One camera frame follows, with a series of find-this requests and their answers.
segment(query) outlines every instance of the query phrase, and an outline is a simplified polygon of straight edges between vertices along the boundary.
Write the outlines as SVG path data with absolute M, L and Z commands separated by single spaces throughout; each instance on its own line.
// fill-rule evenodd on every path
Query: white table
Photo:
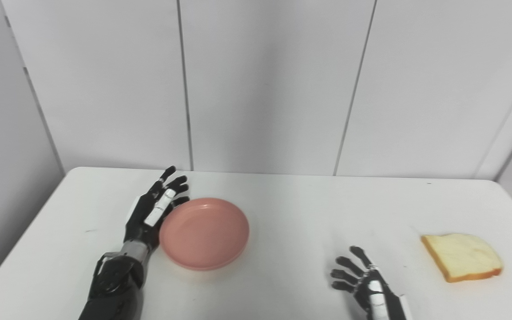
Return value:
M 157 170 L 69 172 L 0 267 L 0 320 L 72 320 L 95 262 L 122 244 L 124 219 Z M 218 197 L 250 221 L 246 251 L 211 272 L 155 251 L 142 320 L 364 319 L 329 287 L 334 258 L 362 246 L 416 320 L 512 319 L 512 199 L 485 180 L 187 172 L 191 197 Z M 424 233 L 478 235 L 505 263 L 499 277 L 445 282 Z

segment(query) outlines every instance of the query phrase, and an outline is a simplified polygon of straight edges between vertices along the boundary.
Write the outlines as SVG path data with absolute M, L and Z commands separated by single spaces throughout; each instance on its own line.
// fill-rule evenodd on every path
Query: white bread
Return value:
M 423 235 L 422 242 L 447 282 L 490 278 L 503 270 L 503 262 L 495 250 L 477 236 Z

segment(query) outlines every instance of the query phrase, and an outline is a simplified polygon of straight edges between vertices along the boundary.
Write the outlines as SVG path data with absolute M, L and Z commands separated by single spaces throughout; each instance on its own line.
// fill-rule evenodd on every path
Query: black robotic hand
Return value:
M 189 197 L 177 198 L 189 189 L 186 176 L 164 186 L 175 173 L 163 172 L 146 194 L 140 196 L 126 223 L 119 252 L 105 253 L 94 269 L 90 293 L 79 320 L 137 320 L 143 304 L 146 263 L 159 246 L 159 229 L 165 217 Z
M 347 257 L 338 257 L 335 260 L 337 264 L 350 269 L 356 276 L 334 269 L 331 277 L 339 281 L 333 282 L 333 288 L 353 294 L 367 312 L 368 320 L 412 320 L 404 296 L 398 297 L 390 290 L 378 267 L 368 259 L 364 250 L 352 246 L 350 251 L 361 260 L 366 270 L 363 271 Z
M 149 251 L 159 246 L 159 229 L 165 217 L 177 205 L 190 200 L 188 196 L 177 198 L 179 194 L 189 190 L 189 186 L 185 184 L 186 176 L 179 176 L 166 186 L 163 185 L 176 170 L 175 166 L 167 168 L 150 190 L 140 197 L 126 223 L 124 242 L 140 241 L 148 245 Z

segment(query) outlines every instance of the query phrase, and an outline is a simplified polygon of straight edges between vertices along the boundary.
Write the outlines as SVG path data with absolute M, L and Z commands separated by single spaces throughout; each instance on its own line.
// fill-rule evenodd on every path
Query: pink plate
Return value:
M 161 247 L 176 264 L 213 270 L 231 263 L 246 247 L 250 227 L 242 211 L 216 198 L 200 198 L 169 213 L 159 232 Z

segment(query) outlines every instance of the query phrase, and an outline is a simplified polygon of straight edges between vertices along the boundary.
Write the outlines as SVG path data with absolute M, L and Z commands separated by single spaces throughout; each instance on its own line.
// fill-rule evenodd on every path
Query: robotic hand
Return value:
M 165 217 L 189 197 L 177 195 L 189 190 L 186 176 L 164 186 L 175 173 L 167 168 L 136 202 L 126 223 L 126 235 L 119 252 L 105 253 L 94 269 L 88 300 L 79 320 L 136 320 L 140 317 L 145 267 L 159 246 L 159 229 Z
M 366 271 L 363 271 L 347 257 L 338 257 L 337 264 L 350 269 L 357 277 L 339 269 L 331 271 L 331 277 L 344 280 L 335 281 L 332 287 L 353 294 L 358 304 L 367 312 L 368 320 L 412 320 L 405 296 L 396 296 L 380 275 L 374 265 L 360 247 L 350 247 L 361 260 Z

